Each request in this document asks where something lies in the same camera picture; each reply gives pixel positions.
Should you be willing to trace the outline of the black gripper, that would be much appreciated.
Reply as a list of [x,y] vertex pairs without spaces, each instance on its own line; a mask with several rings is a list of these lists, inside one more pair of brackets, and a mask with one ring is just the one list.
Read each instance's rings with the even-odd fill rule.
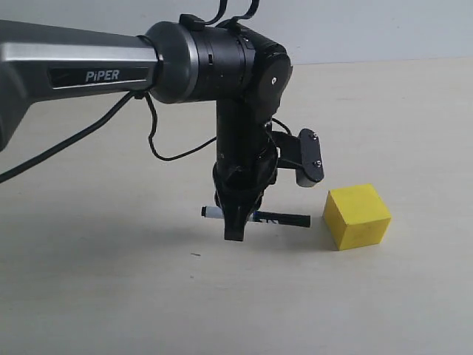
[[218,103],[217,160],[214,180],[237,194],[215,193],[215,200],[224,219],[224,239],[242,242],[250,216],[262,204],[262,193],[241,194],[242,191],[274,182],[270,162],[275,147],[267,134],[272,129],[272,114],[247,103]]

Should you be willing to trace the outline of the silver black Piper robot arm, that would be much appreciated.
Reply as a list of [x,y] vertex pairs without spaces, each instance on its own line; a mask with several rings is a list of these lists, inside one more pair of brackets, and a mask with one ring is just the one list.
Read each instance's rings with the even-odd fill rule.
[[37,102],[122,92],[125,100],[217,108],[215,201],[226,240],[276,179],[271,121],[292,73],[285,48],[228,20],[215,27],[184,15],[130,36],[1,22],[1,145]]

